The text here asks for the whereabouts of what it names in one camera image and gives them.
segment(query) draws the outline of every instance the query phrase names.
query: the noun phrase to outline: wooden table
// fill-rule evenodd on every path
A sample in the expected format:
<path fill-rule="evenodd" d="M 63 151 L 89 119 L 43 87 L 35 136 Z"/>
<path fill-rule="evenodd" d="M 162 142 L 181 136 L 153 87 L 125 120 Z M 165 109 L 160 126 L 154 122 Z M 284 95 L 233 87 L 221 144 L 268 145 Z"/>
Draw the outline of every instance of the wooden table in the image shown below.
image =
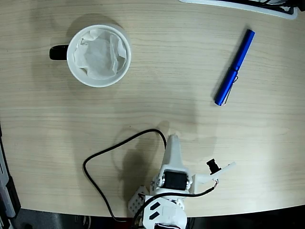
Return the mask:
<path fill-rule="evenodd" d="M 89 155 L 147 128 L 181 138 L 183 162 L 238 166 L 211 194 L 185 200 L 188 216 L 305 204 L 305 14 L 295 21 L 178 0 L 20 0 L 0 7 L 0 121 L 23 208 L 108 216 L 82 171 Z M 104 22 L 129 34 L 125 77 L 107 88 L 78 82 L 51 46 Z M 213 95 L 247 27 L 255 32 L 228 104 Z M 116 216 L 160 169 L 147 134 L 88 164 Z M 213 185 L 201 186 L 204 190 Z"/>

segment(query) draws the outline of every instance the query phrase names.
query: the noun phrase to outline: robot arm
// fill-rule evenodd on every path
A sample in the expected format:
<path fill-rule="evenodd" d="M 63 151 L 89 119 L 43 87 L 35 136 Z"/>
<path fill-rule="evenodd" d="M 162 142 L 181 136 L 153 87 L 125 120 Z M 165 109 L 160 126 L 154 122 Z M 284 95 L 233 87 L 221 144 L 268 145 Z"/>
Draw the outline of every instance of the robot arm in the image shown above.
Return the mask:
<path fill-rule="evenodd" d="M 211 174 L 191 176 L 188 168 L 182 164 L 180 140 L 177 135 L 168 138 L 163 162 L 159 173 L 152 179 L 150 192 L 141 186 L 129 201 L 128 209 L 134 215 L 141 205 L 151 197 L 162 193 L 196 194 L 199 184 L 210 180 L 218 183 L 219 176 L 232 168 L 235 162 L 221 169 L 214 159 L 207 162 Z M 185 229 L 187 216 L 184 212 L 183 199 L 179 196 L 164 196 L 149 203 L 142 213 L 142 224 L 146 229 L 180 228 Z"/>

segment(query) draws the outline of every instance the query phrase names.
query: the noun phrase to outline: pen clip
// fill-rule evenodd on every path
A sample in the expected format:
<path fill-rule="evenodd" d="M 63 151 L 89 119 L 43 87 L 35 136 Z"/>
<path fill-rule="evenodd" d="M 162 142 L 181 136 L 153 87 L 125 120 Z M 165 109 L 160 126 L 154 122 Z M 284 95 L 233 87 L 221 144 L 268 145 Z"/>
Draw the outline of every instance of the pen clip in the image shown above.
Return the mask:
<path fill-rule="evenodd" d="M 230 87 L 230 90 L 229 90 L 227 96 L 226 96 L 225 99 L 224 99 L 224 104 L 223 104 L 223 105 L 226 105 L 226 103 L 227 103 L 227 101 L 228 101 L 229 94 L 230 94 L 231 89 L 232 89 L 232 87 L 233 87 L 233 84 L 234 84 L 237 80 L 238 80 L 238 75 L 235 77 L 235 79 L 234 79 L 234 81 L 233 81 L 233 83 L 232 83 L 232 86 Z"/>

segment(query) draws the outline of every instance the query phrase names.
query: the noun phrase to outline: black mug handle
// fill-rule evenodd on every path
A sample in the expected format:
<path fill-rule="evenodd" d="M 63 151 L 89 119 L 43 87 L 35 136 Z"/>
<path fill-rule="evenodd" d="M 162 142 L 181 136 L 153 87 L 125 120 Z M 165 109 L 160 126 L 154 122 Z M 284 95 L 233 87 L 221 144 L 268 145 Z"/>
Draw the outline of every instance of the black mug handle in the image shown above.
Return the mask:
<path fill-rule="evenodd" d="M 55 61 L 65 61 L 67 60 L 67 50 L 68 45 L 56 45 L 50 49 L 49 57 L 51 60 Z"/>

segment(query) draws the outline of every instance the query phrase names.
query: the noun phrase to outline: black floor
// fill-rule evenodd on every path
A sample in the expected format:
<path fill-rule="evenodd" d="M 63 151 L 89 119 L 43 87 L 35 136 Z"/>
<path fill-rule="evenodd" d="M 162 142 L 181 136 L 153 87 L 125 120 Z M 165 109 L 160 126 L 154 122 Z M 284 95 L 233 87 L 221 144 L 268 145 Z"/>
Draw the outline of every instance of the black floor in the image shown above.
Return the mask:
<path fill-rule="evenodd" d="M 242 215 L 188 218 L 186 229 L 305 229 L 305 206 Z M 90 217 L 90 229 L 129 229 L 107 217 Z M 88 229 L 89 217 L 21 209 L 12 221 L 15 229 Z"/>

